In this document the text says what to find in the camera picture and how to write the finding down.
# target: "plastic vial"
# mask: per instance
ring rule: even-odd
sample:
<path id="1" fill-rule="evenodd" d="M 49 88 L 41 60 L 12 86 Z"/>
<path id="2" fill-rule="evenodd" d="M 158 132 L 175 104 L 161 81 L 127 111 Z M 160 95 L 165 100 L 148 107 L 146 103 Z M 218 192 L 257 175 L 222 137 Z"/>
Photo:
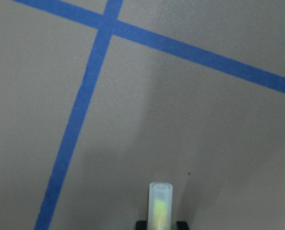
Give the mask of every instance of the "plastic vial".
<path id="1" fill-rule="evenodd" d="M 149 186 L 148 230 L 171 229 L 172 185 L 153 182 Z"/>

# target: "black base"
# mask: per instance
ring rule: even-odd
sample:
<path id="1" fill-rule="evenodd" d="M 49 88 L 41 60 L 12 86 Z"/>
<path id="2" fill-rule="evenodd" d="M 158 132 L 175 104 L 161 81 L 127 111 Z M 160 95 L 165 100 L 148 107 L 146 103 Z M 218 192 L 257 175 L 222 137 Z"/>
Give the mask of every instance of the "black base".
<path id="1" fill-rule="evenodd" d="M 185 221 L 177 221 L 178 230 L 190 230 L 187 222 Z M 139 220 L 136 222 L 135 230 L 147 230 L 147 221 Z"/>

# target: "blue painter's tape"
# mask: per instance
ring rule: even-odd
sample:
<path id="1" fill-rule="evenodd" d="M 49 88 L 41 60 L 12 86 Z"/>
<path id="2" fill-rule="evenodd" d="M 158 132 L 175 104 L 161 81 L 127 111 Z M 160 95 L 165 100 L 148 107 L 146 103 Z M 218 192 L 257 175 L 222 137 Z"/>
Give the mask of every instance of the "blue painter's tape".
<path id="1" fill-rule="evenodd" d="M 13 0 L 42 11 L 75 21 L 77 23 L 99 28 L 103 15 L 60 0 Z"/>
<path id="2" fill-rule="evenodd" d="M 104 14 L 107 15 L 108 18 L 116 19 L 121 5 L 122 0 L 109 0 Z M 34 230 L 48 230 L 50 226 L 73 151 L 87 113 L 88 105 L 91 101 L 103 65 L 113 27 L 114 24 L 111 20 L 102 20 L 99 24 L 95 42 L 87 62 L 86 72 L 61 141 Z"/>
<path id="3" fill-rule="evenodd" d="M 93 28 L 98 28 L 99 22 L 101 20 L 105 20 L 106 17 L 109 17 L 109 15 L 113 13 L 114 9 L 118 9 L 119 7 L 119 1 L 112 1 L 110 2 L 112 7 L 106 8 L 105 10 L 107 12 L 105 12 L 104 15 L 100 15 L 59 0 L 14 1 L 21 2 Z M 114 35 L 285 93 L 284 77 L 232 60 L 219 54 L 191 46 L 169 37 L 144 30 L 128 23 L 115 21 L 114 24 Z"/>
<path id="4" fill-rule="evenodd" d="M 121 21 L 114 35 L 285 93 L 285 78 Z"/>

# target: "translucent tube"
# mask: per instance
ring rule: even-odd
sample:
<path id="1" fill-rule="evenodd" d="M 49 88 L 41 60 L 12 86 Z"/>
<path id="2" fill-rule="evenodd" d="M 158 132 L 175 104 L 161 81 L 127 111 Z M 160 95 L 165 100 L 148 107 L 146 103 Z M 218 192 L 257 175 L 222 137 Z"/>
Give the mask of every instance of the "translucent tube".
<path id="1" fill-rule="evenodd" d="M 148 230 L 171 229 L 172 185 L 153 182 L 149 186 Z"/>

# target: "gray surface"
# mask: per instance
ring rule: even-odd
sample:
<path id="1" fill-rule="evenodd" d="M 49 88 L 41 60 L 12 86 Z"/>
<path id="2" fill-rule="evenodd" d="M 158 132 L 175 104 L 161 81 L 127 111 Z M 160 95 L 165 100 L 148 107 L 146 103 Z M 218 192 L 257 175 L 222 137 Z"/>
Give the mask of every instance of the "gray surface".
<path id="1" fill-rule="evenodd" d="M 119 19 L 285 76 L 285 3 L 126 0 Z M 35 224 L 95 33 L 0 1 L 0 229 Z M 50 229 L 133 229 L 159 180 L 191 229 L 285 230 L 285 94 L 113 37 Z"/>

